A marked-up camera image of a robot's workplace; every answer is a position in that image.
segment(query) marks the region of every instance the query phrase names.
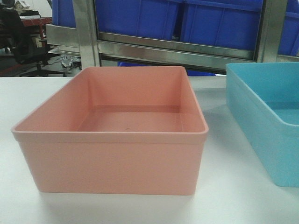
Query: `blue storage crate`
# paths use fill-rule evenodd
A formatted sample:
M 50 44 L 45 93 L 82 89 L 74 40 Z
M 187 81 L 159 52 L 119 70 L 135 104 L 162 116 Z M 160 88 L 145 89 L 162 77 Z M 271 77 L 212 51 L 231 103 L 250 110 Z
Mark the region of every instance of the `blue storage crate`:
M 299 10 L 286 12 L 278 53 L 295 56 L 299 49 Z
M 99 30 L 171 40 L 183 0 L 97 0 Z
M 52 23 L 63 27 L 76 27 L 72 0 L 52 0 Z
M 135 63 L 126 63 L 126 62 L 118 62 L 117 66 L 120 67 L 131 67 L 131 66 L 147 66 L 143 64 L 135 64 Z M 216 76 L 214 73 L 209 72 L 202 72 L 202 71 L 193 71 L 193 70 L 186 70 L 188 76 Z
M 227 65 L 227 105 L 272 180 L 299 187 L 299 63 Z
M 254 50 L 262 0 L 186 0 L 180 40 Z

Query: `black chair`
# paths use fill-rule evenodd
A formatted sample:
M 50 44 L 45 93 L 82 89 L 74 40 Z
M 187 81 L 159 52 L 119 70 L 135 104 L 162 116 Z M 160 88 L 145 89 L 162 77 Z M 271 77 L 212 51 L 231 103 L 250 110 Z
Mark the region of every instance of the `black chair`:
M 3 0 L 0 3 L 0 9 L 3 9 L 3 8 L 12 8 L 14 6 L 14 2 L 15 2 L 15 0 Z
M 16 62 L 19 64 L 36 63 L 37 70 L 23 73 L 20 76 L 47 77 L 49 74 L 66 76 L 65 72 L 61 71 L 42 70 L 41 63 L 47 65 L 50 58 L 56 55 L 48 53 L 50 46 L 46 43 L 43 47 L 37 47 L 29 30 L 23 25 L 17 11 L 1 9 L 0 19 L 12 37 L 9 42 Z

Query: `storage box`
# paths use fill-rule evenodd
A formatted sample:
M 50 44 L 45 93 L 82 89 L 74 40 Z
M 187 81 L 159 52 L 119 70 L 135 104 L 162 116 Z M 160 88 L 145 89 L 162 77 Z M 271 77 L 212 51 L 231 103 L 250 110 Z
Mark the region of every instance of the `storage box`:
M 299 10 L 286 12 L 278 53 L 296 56 L 299 49 Z
M 147 65 L 127 63 L 127 62 L 118 62 L 117 66 L 132 67 L 132 66 L 147 66 Z M 186 70 L 186 71 L 187 71 L 188 76 L 216 76 L 214 73 L 210 73 L 210 72 L 193 71 L 193 70 Z
M 100 31 L 171 40 L 183 0 L 96 0 Z M 53 1 L 53 24 L 75 27 L 72 0 Z
M 52 0 L 52 23 L 63 27 L 76 27 L 72 0 Z
M 254 50 L 262 0 L 186 0 L 180 40 Z
M 227 65 L 227 105 L 279 186 L 299 187 L 299 63 Z
M 43 192 L 190 195 L 208 127 L 183 67 L 94 67 L 13 128 Z

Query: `metal frame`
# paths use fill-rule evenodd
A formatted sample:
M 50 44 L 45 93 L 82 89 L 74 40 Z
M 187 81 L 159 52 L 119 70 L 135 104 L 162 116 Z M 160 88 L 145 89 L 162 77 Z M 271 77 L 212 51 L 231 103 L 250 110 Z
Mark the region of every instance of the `metal frame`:
M 73 4 L 77 28 L 47 25 L 47 39 L 56 53 L 81 55 L 83 67 L 100 66 L 102 58 L 225 74 L 227 63 L 299 61 L 278 55 L 287 0 L 264 0 L 255 51 L 97 32 L 94 0 Z

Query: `white table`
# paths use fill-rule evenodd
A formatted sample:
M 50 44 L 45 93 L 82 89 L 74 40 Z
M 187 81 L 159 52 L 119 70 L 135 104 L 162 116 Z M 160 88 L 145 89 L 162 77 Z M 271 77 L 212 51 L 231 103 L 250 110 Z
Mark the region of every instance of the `white table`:
M 210 131 L 193 196 L 40 193 L 10 128 L 69 77 L 0 78 L 0 224 L 298 224 L 299 188 L 269 178 L 226 106 L 225 77 L 192 77 Z

